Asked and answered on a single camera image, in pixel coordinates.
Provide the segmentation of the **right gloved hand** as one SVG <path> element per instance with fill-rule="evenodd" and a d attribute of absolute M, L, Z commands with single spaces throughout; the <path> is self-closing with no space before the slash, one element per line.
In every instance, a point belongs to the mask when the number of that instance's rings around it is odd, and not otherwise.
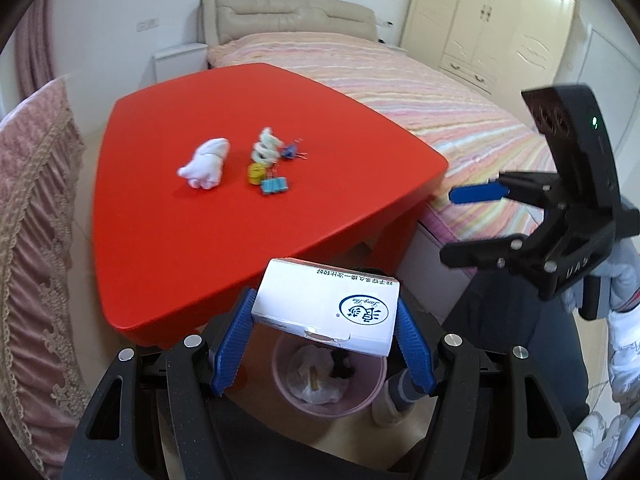
<path fill-rule="evenodd" d="M 596 318 L 629 312 L 639 304 L 639 253 L 630 238 L 617 242 L 588 278 L 600 280 Z"/>

